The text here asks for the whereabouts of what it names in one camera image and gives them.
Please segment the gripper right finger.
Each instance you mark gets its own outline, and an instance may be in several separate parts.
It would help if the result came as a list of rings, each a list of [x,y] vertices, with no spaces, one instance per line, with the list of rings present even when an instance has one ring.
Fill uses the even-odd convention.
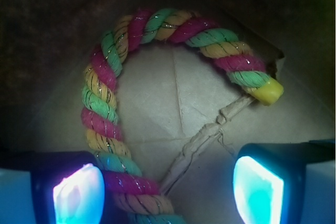
[[[335,142],[246,144],[233,192],[244,223],[335,223]]]

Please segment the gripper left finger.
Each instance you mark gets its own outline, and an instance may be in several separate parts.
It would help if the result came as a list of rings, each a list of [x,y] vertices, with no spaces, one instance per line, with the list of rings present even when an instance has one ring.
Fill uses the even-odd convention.
[[[1,152],[1,223],[100,223],[104,197],[89,152]]]

